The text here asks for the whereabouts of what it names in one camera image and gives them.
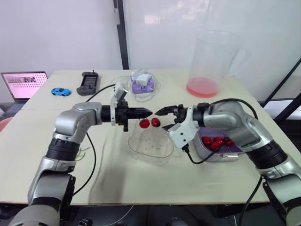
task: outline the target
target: white device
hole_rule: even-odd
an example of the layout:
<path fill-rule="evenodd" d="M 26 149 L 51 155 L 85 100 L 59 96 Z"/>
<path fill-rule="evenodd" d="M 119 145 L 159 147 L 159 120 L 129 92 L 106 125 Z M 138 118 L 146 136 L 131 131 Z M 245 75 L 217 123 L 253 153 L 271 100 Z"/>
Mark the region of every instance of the white device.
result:
<path fill-rule="evenodd" d="M 140 74 L 135 80 L 138 85 L 146 86 L 150 80 L 151 75 L 149 73 Z"/>

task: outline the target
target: black cable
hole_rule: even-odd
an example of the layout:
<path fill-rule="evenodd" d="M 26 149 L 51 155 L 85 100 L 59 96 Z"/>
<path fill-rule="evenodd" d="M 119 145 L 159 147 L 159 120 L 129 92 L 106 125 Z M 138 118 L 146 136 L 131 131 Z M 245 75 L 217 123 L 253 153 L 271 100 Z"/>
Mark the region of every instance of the black cable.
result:
<path fill-rule="evenodd" d="M 188 146 L 188 145 L 185 145 L 185 146 L 182 148 L 182 150 L 184 150 L 184 152 L 187 153 L 187 155 L 188 155 L 190 161 L 191 161 L 193 164 L 199 165 L 199 164 L 202 164 L 202 163 L 206 162 L 206 161 L 207 161 L 209 158 L 211 158 L 215 153 L 217 153 L 217 152 L 220 150 L 220 148 L 221 148 L 222 146 L 225 145 L 225 143 L 226 143 L 226 142 L 222 143 L 218 148 L 216 148 L 214 151 L 212 151 L 212 153 L 209 154 L 209 155 L 208 155 L 206 158 L 204 158 L 202 161 L 194 161 L 194 160 L 192 159 L 192 157 L 191 157 L 191 155 L 190 155 L 190 153 L 189 153 L 190 151 L 189 151 L 189 146 Z"/>
<path fill-rule="evenodd" d="M 149 211 L 150 211 L 150 206 L 147 207 L 146 210 L 146 216 L 145 216 L 145 226 L 149 225 Z"/>
<path fill-rule="evenodd" d="M 96 93 L 93 94 L 93 96 L 91 96 L 88 100 L 86 100 L 86 102 L 89 102 L 93 97 L 95 97 L 97 94 L 99 94 L 101 91 L 109 88 L 109 87 L 112 87 L 112 86 L 115 86 L 115 84 L 111 84 L 109 86 L 106 86 L 106 87 L 103 87 L 101 90 L 97 91 Z"/>
<path fill-rule="evenodd" d="M 241 102 L 241 103 L 247 105 L 251 109 L 251 111 L 253 112 L 254 118 L 258 120 L 258 116 L 257 116 L 257 113 L 256 113 L 255 109 L 248 102 L 246 102 L 242 99 L 227 98 L 227 99 L 222 99 L 222 100 L 215 101 L 211 104 L 214 105 L 214 104 L 218 104 L 218 103 L 221 103 L 221 102 L 228 102 L 228 101 L 238 101 L 238 102 Z"/>
<path fill-rule="evenodd" d="M 92 169 L 92 172 L 91 172 L 89 178 L 86 180 L 86 182 L 76 192 L 73 193 L 73 196 L 75 196 L 78 192 L 80 192 L 87 185 L 87 183 L 92 178 L 92 176 L 94 174 L 94 171 L 95 171 L 95 167 L 96 167 L 96 151 L 95 151 L 95 147 L 94 147 L 94 145 L 92 143 L 92 140 L 91 140 L 91 138 L 90 138 L 90 136 L 89 136 L 88 133 L 87 133 L 87 137 L 88 137 L 88 139 L 89 139 L 89 141 L 91 143 L 92 149 L 93 149 L 93 153 L 94 153 L 94 165 L 93 165 L 93 169 Z"/>
<path fill-rule="evenodd" d="M 256 194 L 256 192 L 258 191 L 258 188 L 260 186 L 262 182 L 262 177 L 260 176 L 259 180 L 258 180 L 258 183 L 254 189 L 254 191 L 252 192 L 252 194 L 250 195 L 249 199 L 246 201 L 246 203 L 244 204 L 244 207 L 240 213 L 240 216 L 239 216 L 239 221 L 238 221 L 238 226 L 241 226 L 242 222 L 243 222 L 243 217 L 244 217 L 244 214 L 245 214 L 245 211 L 246 209 L 248 208 L 251 200 L 253 199 L 254 195 Z"/>
<path fill-rule="evenodd" d="M 109 87 L 112 87 L 112 86 L 115 86 L 115 84 L 112 84 L 112 85 L 109 85 L 109 86 L 106 86 L 104 88 L 102 88 L 101 90 L 97 91 L 93 96 L 91 96 L 86 102 L 89 102 L 93 97 L 95 97 L 97 94 L 99 94 L 101 91 L 109 88 Z M 95 147 L 94 147 L 94 144 L 89 136 L 89 134 L 87 133 L 87 137 L 90 141 L 90 144 L 92 146 L 92 149 L 93 149 L 93 153 L 94 153 L 94 164 L 93 164 L 93 169 L 92 169 L 92 172 L 90 174 L 90 176 L 88 177 L 88 179 L 86 180 L 86 182 L 76 191 L 73 193 L 73 196 L 75 196 L 78 192 L 80 192 L 86 185 L 87 183 L 90 181 L 90 179 L 92 178 L 93 174 L 94 174 L 94 171 L 95 171 L 95 168 L 96 168 L 96 150 L 95 150 Z"/>

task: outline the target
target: wire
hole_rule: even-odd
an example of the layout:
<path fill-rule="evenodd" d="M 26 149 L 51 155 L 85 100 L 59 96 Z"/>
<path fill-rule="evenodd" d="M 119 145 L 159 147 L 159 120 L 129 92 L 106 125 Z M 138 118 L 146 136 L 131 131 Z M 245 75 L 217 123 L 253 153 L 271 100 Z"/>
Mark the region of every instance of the wire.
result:
<path fill-rule="evenodd" d="M 146 210 L 146 216 L 145 216 L 145 226 L 149 225 L 149 211 L 150 211 L 150 206 L 147 207 Z"/>
<path fill-rule="evenodd" d="M 252 194 L 250 195 L 249 199 L 246 201 L 246 203 L 244 204 L 244 207 L 240 213 L 240 216 L 239 216 L 239 220 L 238 220 L 238 226 L 241 226 L 242 222 L 243 222 L 243 217 L 244 217 L 244 214 L 245 214 L 245 211 L 246 209 L 248 208 L 251 200 L 253 199 L 254 195 L 256 194 L 256 192 L 258 191 L 258 188 L 260 186 L 262 182 L 262 177 L 260 176 L 259 180 L 258 180 L 258 183 L 254 189 L 254 191 L 252 192 Z"/>
<path fill-rule="evenodd" d="M 91 172 L 89 178 L 86 180 L 86 182 L 76 192 L 74 192 L 72 196 L 75 196 L 78 192 L 80 192 L 87 185 L 87 183 L 92 178 L 92 176 L 94 174 L 94 171 L 95 171 L 95 168 L 96 168 L 96 151 L 95 151 L 94 145 L 93 145 L 92 140 L 91 140 L 91 138 L 90 138 L 90 136 L 89 136 L 88 133 L 87 133 L 87 137 L 88 137 L 88 139 L 89 139 L 89 141 L 91 143 L 91 146 L 92 146 L 92 149 L 93 149 L 93 153 L 94 153 L 94 165 L 93 165 L 93 169 L 92 169 L 92 172 Z"/>
<path fill-rule="evenodd" d="M 193 164 L 199 165 L 199 164 L 202 164 L 202 163 L 206 162 L 206 161 L 207 161 L 209 158 L 211 158 L 215 153 L 217 153 L 217 152 L 220 150 L 220 148 L 221 148 L 222 146 L 225 145 L 225 143 L 226 143 L 226 142 L 222 143 L 217 149 L 215 149 L 214 151 L 212 151 L 212 153 L 211 153 L 210 155 L 208 155 L 206 158 L 204 158 L 202 161 L 194 161 L 194 160 L 192 159 L 192 157 L 191 157 L 191 155 L 190 155 L 190 153 L 189 153 L 190 151 L 189 151 L 189 146 L 188 146 L 188 145 L 184 146 L 182 149 L 184 150 L 184 152 L 187 153 L 187 155 L 188 155 L 190 161 L 191 161 Z"/>
<path fill-rule="evenodd" d="M 234 218 L 234 223 L 235 223 L 235 226 L 237 226 L 237 223 L 236 223 L 236 216 L 233 215 L 233 218 Z"/>
<path fill-rule="evenodd" d="M 257 113 L 256 113 L 255 109 L 248 102 L 246 102 L 242 99 L 227 98 L 227 99 L 222 99 L 222 100 L 215 101 L 211 104 L 214 105 L 214 104 L 218 104 L 218 103 L 221 103 L 221 102 L 228 102 L 228 101 L 238 101 L 238 102 L 241 102 L 241 103 L 247 105 L 251 109 L 251 111 L 253 112 L 254 118 L 258 120 L 258 116 L 257 116 Z"/>
<path fill-rule="evenodd" d="M 136 71 L 131 77 L 135 80 L 139 75 L 141 74 L 149 74 L 153 81 L 154 81 L 154 91 L 151 93 L 140 93 L 140 94 L 133 94 L 135 101 L 137 102 L 147 102 L 149 100 L 151 100 L 154 96 L 157 95 L 157 93 L 159 92 L 160 88 L 161 88 L 161 84 L 160 82 L 155 78 L 155 75 L 153 73 L 148 72 L 148 69 L 139 69 L 138 71 Z M 130 78 L 130 85 L 133 85 L 133 81 Z"/>
<path fill-rule="evenodd" d="M 111 225 L 114 225 L 114 224 L 118 223 L 119 221 L 121 221 L 123 218 L 125 218 L 129 214 L 129 212 L 132 210 L 133 207 L 134 207 L 134 205 L 132 205 L 132 207 L 128 210 L 128 212 L 125 215 L 123 215 L 123 217 L 120 218 L 119 220 L 116 220 L 115 222 L 113 222 L 111 224 L 99 225 L 99 226 L 111 226 Z"/>
<path fill-rule="evenodd" d="M 95 96 L 96 96 L 97 94 L 99 94 L 101 91 L 103 91 L 103 90 L 105 90 L 105 89 L 107 89 L 107 88 L 109 88 L 109 87 L 112 87 L 112 86 L 115 86 L 115 84 L 111 84 L 111 85 L 106 86 L 106 87 L 102 88 L 101 90 L 97 91 L 93 96 L 91 96 L 88 100 L 86 100 L 86 102 L 89 102 L 93 97 L 95 97 Z M 93 176 L 93 174 L 94 174 L 94 171 L 95 171 L 95 168 L 96 168 L 96 150 L 95 150 L 94 144 L 93 144 L 93 142 L 92 142 L 92 140 L 91 140 L 89 134 L 86 133 L 86 135 L 87 135 L 87 137 L 88 137 L 88 139 L 89 139 L 89 141 L 90 141 L 90 144 L 91 144 L 91 146 L 92 146 L 93 153 L 94 153 L 94 164 L 93 164 L 93 169 L 92 169 L 92 172 L 91 172 L 90 176 L 89 176 L 88 179 L 85 181 L 85 183 L 84 183 L 84 184 L 83 184 L 76 192 L 74 192 L 72 196 L 75 196 L 78 192 L 80 192 L 80 191 L 87 185 L 87 183 L 88 183 L 88 182 L 90 181 L 90 179 L 92 178 L 92 176 Z"/>
<path fill-rule="evenodd" d="M 96 93 L 93 94 L 93 96 L 91 96 L 88 100 L 86 100 L 86 102 L 89 102 L 92 98 L 94 98 L 97 94 L 99 94 L 101 91 L 109 88 L 109 87 L 112 87 L 112 86 L 115 86 L 115 84 L 111 84 L 109 86 L 106 86 L 106 87 L 103 87 L 101 90 L 97 91 Z"/>

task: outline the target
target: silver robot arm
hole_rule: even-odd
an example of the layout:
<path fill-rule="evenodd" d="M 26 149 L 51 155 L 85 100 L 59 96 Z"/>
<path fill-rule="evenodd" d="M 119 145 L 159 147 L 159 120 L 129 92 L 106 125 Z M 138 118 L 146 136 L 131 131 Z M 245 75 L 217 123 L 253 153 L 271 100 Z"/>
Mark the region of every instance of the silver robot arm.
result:
<path fill-rule="evenodd" d="M 224 130 L 255 164 L 264 177 L 263 188 L 272 205 L 286 214 L 288 226 L 301 225 L 301 168 L 273 140 L 271 134 L 254 117 L 248 115 L 238 102 L 214 105 L 201 103 L 165 107 L 156 115 L 173 113 L 176 124 L 165 129 L 178 148 L 186 148 L 199 127 Z"/>
<path fill-rule="evenodd" d="M 152 114 L 145 108 L 129 108 L 123 99 L 126 93 L 118 83 L 111 95 L 111 105 L 84 102 L 58 116 L 48 151 L 42 157 L 28 192 L 29 206 L 13 218 L 10 226 L 59 225 L 60 213 L 66 212 L 72 200 L 75 177 L 70 173 L 88 129 L 111 122 L 123 125 L 124 131 L 128 131 L 128 119 L 146 118 Z"/>

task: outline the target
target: table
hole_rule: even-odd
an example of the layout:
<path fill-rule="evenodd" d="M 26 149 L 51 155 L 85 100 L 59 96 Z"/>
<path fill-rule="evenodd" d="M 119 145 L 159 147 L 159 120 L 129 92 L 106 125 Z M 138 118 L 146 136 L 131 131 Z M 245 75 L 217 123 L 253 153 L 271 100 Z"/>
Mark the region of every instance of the table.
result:
<path fill-rule="evenodd" d="M 63 110 L 87 99 L 75 91 L 80 85 L 82 72 L 55 72 L 0 133 L 0 202 L 27 202 L 28 188 L 41 157 L 46 154 L 57 116 Z M 130 71 L 96 72 L 102 76 L 101 87 L 109 85 L 116 77 L 130 75 Z M 189 95 L 185 90 L 188 70 L 164 69 L 151 72 L 162 85 L 160 92 L 145 103 L 136 102 L 129 93 L 126 96 L 129 106 L 146 107 L 155 112 L 161 107 L 179 103 L 187 106 L 230 97 L 244 99 L 255 108 L 259 120 L 275 141 L 301 164 L 296 147 L 234 77 L 225 79 L 216 96 L 201 99 Z M 53 96 L 50 90 L 54 87 L 68 88 L 73 93 L 68 97 Z M 96 96 L 94 101 L 109 104 L 109 98 L 110 91 L 106 90 Z M 97 152 L 96 170 L 88 185 L 74 196 L 73 204 L 243 203 L 253 191 L 259 174 L 247 156 L 235 162 L 193 165 L 185 153 L 174 149 L 165 166 L 134 159 L 127 145 L 133 123 L 134 121 L 130 122 L 128 133 L 124 133 L 122 127 L 113 127 L 109 123 L 90 128 L 89 134 Z M 81 147 L 90 147 L 87 138 Z M 92 149 L 85 152 L 85 157 L 77 162 L 72 173 L 77 178 L 76 189 L 86 181 L 93 166 Z M 194 150 L 191 154 L 194 159 L 199 159 Z M 253 202 L 267 201 L 264 190 L 260 188 Z"/>

